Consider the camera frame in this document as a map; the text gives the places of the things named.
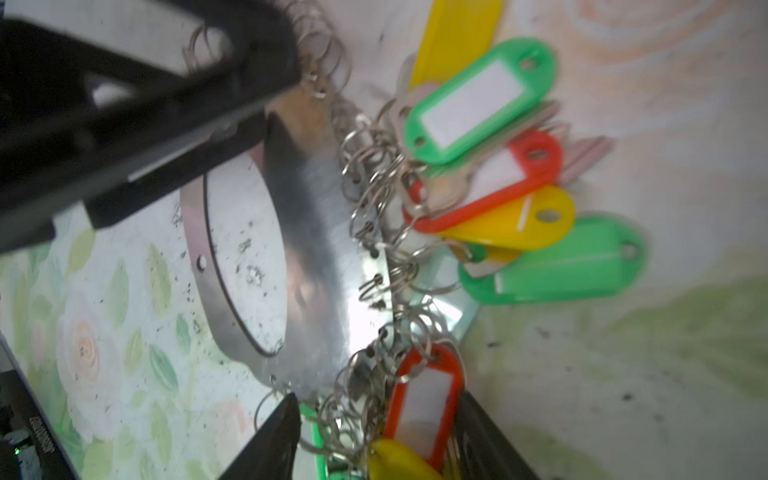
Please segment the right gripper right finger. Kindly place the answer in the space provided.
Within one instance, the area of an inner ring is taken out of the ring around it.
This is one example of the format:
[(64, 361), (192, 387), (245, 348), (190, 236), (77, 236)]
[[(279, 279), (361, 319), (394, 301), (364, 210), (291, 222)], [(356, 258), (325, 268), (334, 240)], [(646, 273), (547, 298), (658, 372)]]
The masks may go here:
[(458, 395), (453, 431), (462, 479), (540, 479), (466, 389)]

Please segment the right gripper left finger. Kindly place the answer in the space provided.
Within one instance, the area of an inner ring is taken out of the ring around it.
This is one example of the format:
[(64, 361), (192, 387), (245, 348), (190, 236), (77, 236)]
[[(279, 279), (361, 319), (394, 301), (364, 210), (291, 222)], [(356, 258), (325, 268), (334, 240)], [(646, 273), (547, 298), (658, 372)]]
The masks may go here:
[(246, 444), (221, 480), (290, 480), (301, 433), (299, 402), (288, 394)]

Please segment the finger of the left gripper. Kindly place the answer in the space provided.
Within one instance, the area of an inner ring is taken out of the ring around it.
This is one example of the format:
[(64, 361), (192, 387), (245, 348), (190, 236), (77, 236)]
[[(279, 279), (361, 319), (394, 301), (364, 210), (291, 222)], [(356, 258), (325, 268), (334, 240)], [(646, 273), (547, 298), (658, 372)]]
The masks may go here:
[(266, 105), (296, 86), (286, 13), (265, 1), (181, 1), (231, 51), (180, 76), (21, 19), (1, 22), (1, 248), (55, 238), (82, 203), (113, 226), (265, 139)]

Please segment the red key tag bottom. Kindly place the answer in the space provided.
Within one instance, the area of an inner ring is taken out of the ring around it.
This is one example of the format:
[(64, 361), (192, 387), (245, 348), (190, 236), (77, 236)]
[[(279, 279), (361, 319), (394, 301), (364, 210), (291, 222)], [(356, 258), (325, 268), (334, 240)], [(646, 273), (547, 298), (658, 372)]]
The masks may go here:
[(412, 348), (396, 376), (405, 376), (407, 381), (393, 388), (383, 437), (404, 445), (441, 471), (464, 388), (459, 357), (445, 343), (433, 344), (427, 356)]

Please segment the yellow key tag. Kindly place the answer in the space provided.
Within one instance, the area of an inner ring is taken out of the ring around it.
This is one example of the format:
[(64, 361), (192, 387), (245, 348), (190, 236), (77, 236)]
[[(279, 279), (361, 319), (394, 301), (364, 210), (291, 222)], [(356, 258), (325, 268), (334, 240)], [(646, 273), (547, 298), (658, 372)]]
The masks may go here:
[(511, 250), (539, 250), (563, 239), (573, 227), (575, 214), (566, 191), (546, 186), (437, 236)]
[(502, 0), (436, 0), (432, 4), (408, 89), (444, 83), (485, 54), (503, 12)]

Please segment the yellow key tag top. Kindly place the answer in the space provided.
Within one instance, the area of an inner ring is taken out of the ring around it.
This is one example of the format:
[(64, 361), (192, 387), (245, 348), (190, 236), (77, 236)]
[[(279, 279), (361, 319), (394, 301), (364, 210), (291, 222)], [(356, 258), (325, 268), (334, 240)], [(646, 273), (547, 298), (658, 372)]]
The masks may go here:
[(444, 83), (485, 54), (503, 12), (502, 0), (436, 0), (432, 4), (408, 89)]

